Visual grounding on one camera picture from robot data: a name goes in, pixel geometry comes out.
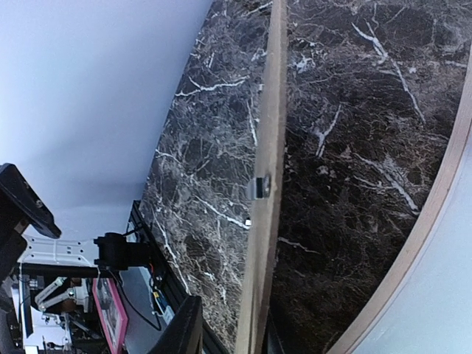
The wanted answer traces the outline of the brown cardboard backing board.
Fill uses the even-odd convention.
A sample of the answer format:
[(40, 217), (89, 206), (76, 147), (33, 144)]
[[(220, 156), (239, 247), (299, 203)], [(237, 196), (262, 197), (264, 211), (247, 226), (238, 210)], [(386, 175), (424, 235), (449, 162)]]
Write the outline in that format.
[(270, 308), (282, 195), (287, 109), (287, 3), (274, 1), (268, 31), (236, 353), (261, 353)]

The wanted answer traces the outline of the white backing sheet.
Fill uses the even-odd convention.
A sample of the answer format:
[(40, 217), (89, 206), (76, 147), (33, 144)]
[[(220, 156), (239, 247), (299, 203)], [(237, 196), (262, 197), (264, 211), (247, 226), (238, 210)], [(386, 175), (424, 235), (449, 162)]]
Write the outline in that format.
[(471, 146), (412, 275), (357, 353), (471, 352)]

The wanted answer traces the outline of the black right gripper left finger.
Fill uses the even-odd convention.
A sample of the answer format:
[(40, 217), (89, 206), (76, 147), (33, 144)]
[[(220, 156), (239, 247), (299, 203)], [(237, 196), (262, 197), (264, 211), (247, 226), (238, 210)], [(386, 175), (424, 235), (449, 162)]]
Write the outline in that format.
[(203, 352), (202, 301), (188, 296), (149, 354), (200, 354)]

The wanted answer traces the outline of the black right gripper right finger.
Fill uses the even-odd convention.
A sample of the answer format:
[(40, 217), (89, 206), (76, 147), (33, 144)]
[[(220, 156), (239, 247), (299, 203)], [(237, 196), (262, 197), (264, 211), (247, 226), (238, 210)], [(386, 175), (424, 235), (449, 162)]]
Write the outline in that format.
[(268, 318), (265, 329), (265, 353), (266, 354), (284, 354), (282, 342), (277, 333), (274, 318), (271, 311), (268, 312)]

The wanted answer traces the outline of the red wooden picture frame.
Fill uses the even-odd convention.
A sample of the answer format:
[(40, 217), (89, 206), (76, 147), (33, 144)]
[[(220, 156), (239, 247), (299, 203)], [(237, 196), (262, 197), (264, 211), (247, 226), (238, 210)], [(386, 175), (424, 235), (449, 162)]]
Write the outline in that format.
[(453, 130), (425, 205), (383, 281), (352, 324), (328, 350), (329, 353), (354, 353), (405, 287), (419, 262), (422, 251), (432, 239), (434, 227), (439, 223), (440, 214), (453, 188), (470, 135), (471, 62), (468, 62)]

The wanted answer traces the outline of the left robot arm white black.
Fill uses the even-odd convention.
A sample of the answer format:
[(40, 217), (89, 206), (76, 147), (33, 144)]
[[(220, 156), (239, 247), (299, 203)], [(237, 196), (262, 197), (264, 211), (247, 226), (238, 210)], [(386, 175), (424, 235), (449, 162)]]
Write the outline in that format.
[[(34, 249), (33, 239), (24, 236), (28, 227), (52, 240), (52, 251)], [(151, 264), (151, 248), (146, 243), (130, 243), (127, 234), (107, 232), (92, 241), (97, 255), (88, 264), (86, 243), (73, 246), (78, 251), (58, 251), (62, 231), (43, 201), (11, 163), (1, 166), (1, 281), (23, 267), (27, 275), (68, 278), (110, 277), (114, 272)]]

